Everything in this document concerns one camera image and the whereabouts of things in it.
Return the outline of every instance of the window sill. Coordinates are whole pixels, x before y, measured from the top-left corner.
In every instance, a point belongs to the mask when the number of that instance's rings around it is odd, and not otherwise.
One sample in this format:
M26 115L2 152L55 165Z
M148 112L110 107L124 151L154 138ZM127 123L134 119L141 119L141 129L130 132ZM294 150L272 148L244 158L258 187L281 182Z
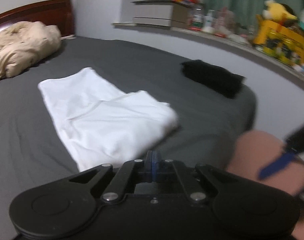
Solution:
M124 28L131 28L131 27L148 27L148 28L156 28L156 29L163 29L164 34L167 35L173 35L175 33L184 33L187 34L184 38L190 39L193 37L199 37L206 40L210 41L215 41L221 44L225 44L228 46L231 46L232 48L236 48L237 50L245 51L248 52L252 55L255 55L256 57L259 57L260 59L263 59L265 62L269 62L276 66L279 70L283 72L282 76L285 76L287 79L290 79L293 83L296 85L302 87L304 89L304 75L295 71L294 69L290 68L288 65L283 64L282 62L267 56L266 54L257 51L255 49L249 48L247 46L244 46L242 44L236 43L234 41L230 41L226 38L220 38L218 36L210 35L207 33L203 32L198 32L198 31L192 31L192 30L187 30L187 29L181 29L181 28L175 28L175 27L165 27L165 26L160 26L160 25L146 25L146 24L136 24L136 23L112 23L113 26L115 27L124 27Z

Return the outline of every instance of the wooden headboard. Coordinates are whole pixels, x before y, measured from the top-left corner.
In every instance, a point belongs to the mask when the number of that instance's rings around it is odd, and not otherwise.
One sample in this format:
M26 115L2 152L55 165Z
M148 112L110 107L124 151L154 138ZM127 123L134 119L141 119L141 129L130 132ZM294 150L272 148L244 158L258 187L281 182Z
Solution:
M75 34L71 0L36 2L1 13L0 31L20 21L57 25L62 37Z

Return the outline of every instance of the plush toy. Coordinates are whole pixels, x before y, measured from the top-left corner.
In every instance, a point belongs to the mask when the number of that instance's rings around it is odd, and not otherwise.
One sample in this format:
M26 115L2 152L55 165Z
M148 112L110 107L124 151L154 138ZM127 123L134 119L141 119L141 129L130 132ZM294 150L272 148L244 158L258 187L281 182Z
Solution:
M263 10L263 18L265 20L272 20L274 22L281 22L282 20L297 20L298 18L290 14L286 8L273 0L266 0L265 5L268 7L267 10Z

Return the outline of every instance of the round black disc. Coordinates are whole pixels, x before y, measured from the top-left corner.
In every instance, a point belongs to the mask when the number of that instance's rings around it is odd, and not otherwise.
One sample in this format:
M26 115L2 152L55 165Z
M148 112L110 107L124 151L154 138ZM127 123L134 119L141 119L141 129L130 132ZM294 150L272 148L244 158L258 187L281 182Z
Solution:
M80 187L30 189L18 195L9 210L14 226L23 235L41 239L69 236L81 230L95 212L95 199Z
M218 194L213 202L215 216L234 233L253 238L291 233L300 209L287 193Z

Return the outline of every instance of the blue part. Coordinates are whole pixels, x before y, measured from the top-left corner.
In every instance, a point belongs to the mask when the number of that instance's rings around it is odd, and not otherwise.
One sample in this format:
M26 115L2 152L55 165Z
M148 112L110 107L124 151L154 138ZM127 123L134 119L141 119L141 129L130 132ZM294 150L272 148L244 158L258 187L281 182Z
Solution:
M156 151L152 151L151 159L152 181L156 181L156 173L159 170L160 155Z
M268 166L264 167L259 172L259 179L266 179L271 175L277 173L278 171L284 169L289 163L295 159L294 153L284 153L281 157L276 159L274 162L270 163Z

